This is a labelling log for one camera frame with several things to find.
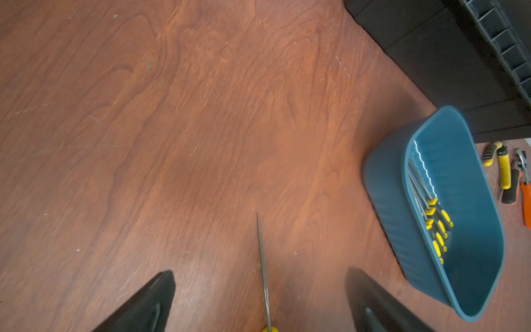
black rubber grip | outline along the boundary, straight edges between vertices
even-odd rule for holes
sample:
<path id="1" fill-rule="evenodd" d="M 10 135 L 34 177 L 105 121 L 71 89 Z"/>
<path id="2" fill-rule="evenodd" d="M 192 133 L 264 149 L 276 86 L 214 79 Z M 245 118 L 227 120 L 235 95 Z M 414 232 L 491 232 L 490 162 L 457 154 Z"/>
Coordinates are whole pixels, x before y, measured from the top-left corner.
<path id="1" fill-rule="evenodd" d="M 522 172 L 518 168 L 511 169 L 511 188 L 505 189 L 501 196 L 501 202 L 504 204 L 514 204 L 518 201 L 518 191 L 520 191 L 520 178 Z"/>
<path id="2" fill-rule="evenodd" d="M 496 146 L 496 144 L 489 144 L 489 146 L 487 146 L 487 148 L 483 152 L 483 156 L 481 157 L 481 161 L 494 159 L 494 154 L 496 153 L 497 149 L 498 149 L 498 147 Z"/>

wooden floor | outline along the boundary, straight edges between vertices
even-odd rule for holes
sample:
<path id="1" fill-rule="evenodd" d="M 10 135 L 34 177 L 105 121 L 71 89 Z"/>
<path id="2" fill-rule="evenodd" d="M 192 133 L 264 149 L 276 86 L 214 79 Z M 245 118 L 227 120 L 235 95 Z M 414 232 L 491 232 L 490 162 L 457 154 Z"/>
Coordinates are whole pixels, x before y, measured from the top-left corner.
<path id="1" fill-rule="evenodd" d="M 479 321 L 404 279 L 361 166 L 434 107 L 341 0 L 0 7 L 2 331 L 91 330 L 166 269 L 167 331 L 259 331 L 257 212 L 281 332 L 353 331 L 349 267 L 435 330 L 528 329 L 519 205 Z"/>

yellow and black tool handle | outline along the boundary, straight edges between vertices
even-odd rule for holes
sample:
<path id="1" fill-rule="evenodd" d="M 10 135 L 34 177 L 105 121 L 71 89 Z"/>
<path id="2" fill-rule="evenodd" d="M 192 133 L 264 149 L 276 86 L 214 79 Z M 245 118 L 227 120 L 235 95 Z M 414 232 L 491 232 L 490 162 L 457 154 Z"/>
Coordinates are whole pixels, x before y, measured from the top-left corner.
<path id="1" fill-rule="evenodd" d="M 437 256 L 439 257 L 439 260 L 441 261 L 441 264 L 444 264 L 444 260 L 442 257 L 444 254 L 448 251 L 448 248 L 446 248 L 444 244 L 444 240 L 442 239 L 441 234 L 435 231 L 435 229 L 432 227 L 432 225 L 426 225 L 428 228 L 428 233 L 430 234 L 430 237 L 432 239 L 433 247 L 435 248 L 435 252 L 437 253 Z"/>
<path id="2" fill-rule="evenodd" d="M 424 212 L 426 213 L 426 217 L 428 217 L 428 220 L 430 220 L 430 224 L 433 224 L 437 232 L 441 233 L 441 235 L 444 236 L 445 239 L 447 239 L 448 233 L 446 227 L 439 218 L 439 214 L 437 213 L 435 207 L 431 207 L 428 210 L 424 210 Z"/>
<path id="3" fill-rule="evenodd" d="M 511 164 L 507 147 L 502 146 L 496 154 L 498 154 L 498 161 L 500 162 L 500 187 L 509 189 L 511 188 Z"/>
<path id="4" fill-rule="evenodd" d="M 515 204 L 518 201 L 518 192 L 520 191 L 520 179 L 522 172 L 520 168 L 511 169 L 511 188 L 503 190 L 501 202 L 504 204 Z"/>
<path id="5" fill-rule="evenodd" d="M 501 148 L 503 146 L 503 142 L 494 142 L 487 146 L 485 151 L 483 151 L 483 156 L 481 157 L 481 161 L 483 162 L 483 166 L 489 167 L 492 165 L 494 161 L 494 156 L 496 155 L 496 150 Z"/>
<path id="6" fill-rule="evenodd" d="M 442 208 L 437 197 L 428 202 L 430 206 L 435 208 L 435 213 L 439 217 L 439 220 L 444 224 L 446 231 L 451 232 L 453 228 L 453 221 L 450 219 L 448 213 Z"/>

scratch on floor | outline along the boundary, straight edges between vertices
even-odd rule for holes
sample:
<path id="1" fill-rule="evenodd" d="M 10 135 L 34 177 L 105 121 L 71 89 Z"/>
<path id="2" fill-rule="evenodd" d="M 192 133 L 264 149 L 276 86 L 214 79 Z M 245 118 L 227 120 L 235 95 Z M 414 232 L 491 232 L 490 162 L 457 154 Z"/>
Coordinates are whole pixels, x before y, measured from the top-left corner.
<path id="1" fill-rule="evenodd" d="M 195 147 L 195 149 L 192 151 L 192 153 L 190 154 L 190 156 L 193 156 L 195 151 L 198 149 L 199 145 Z"/>
<path id="2" fill-rule="evenodd" d="M 48 104 L 42 104 L 42 105 L 35 106 L 35 107 L 28 107 L 26 109 L 23 109 L 23 110 L 20 110 L 18 112 L 15 112 L 15 114 L 24 113 L 24 112 L 27 112 L 29 110 L 34 110 L 34 109 L 37 109 L 39 107 L 48 106 L 48 105 L 52 105 L 52 104 L 55 104 L 55 103 L 48 103 Z"/>
<path id="3" fill-rule="evenodd" d="M 120 287 L 120 289 L 118 290 L 118 293 L 122 291 L 122 289 L 124 289 L 124 287 L 129 283 L 129 281 L 131 281 L 131 279 L 134 277 L 134 275 L 138 272 L 138 269 L 136 269 L 136 271 L 131 275 L 131 277 L 129 277 L 129 279 L 125 282 L 125 284 Z"/>
<path id="4" fill-rule="evenodd" d="M 103 122 L 101 122 L 101 120 L 98 119 L 98 118 L 95 117 L 95 116 L 89 115 L 89 118 L 93 119 L 94 121 L 96 121 L 96 122 L 99 123 L 99 124 L 103 124 Z"/>

teal plastic bin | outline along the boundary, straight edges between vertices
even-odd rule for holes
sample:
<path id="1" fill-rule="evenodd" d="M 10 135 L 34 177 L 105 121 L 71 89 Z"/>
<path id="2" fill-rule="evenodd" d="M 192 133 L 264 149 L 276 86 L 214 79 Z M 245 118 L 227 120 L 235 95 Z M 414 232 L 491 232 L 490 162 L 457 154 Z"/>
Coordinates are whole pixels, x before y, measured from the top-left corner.
<path id="1" fill-rule="evenodd" d="M 407 181 L 409 158 L 454 223 L 444 264 Z M 461 113 L 445 106 L 398 129 L 369 154 L 363 179 L 407 280 L 463 319 L 477 320 L 500 278 L 505 235 Z"/>

